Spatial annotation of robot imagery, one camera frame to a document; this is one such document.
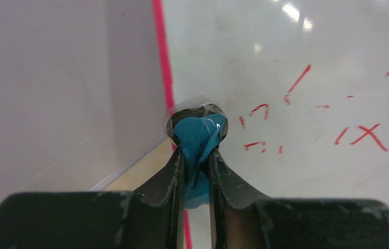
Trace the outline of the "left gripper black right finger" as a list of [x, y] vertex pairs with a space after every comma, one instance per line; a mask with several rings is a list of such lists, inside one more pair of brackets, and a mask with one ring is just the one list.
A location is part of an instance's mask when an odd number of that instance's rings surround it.
[[389, 248], [389, 206], [373, 199], [271, 198], [209, 155], [213, 248]]

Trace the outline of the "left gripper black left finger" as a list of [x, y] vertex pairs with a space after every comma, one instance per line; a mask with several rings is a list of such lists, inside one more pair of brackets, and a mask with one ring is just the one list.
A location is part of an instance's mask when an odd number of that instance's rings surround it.
[[21, 192], [0, 203], [0, 248], [183, 248], [177, 149], [134, 191]]

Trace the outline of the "blue whiteboard eraser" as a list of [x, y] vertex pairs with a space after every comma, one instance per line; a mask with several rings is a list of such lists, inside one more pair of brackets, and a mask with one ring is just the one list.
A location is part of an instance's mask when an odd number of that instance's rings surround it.
[[185, 208], [209, 203], [208, 158], [227, 135], [228, 120], [214, 103], [172, 109], [166, 133], [185, 158]]

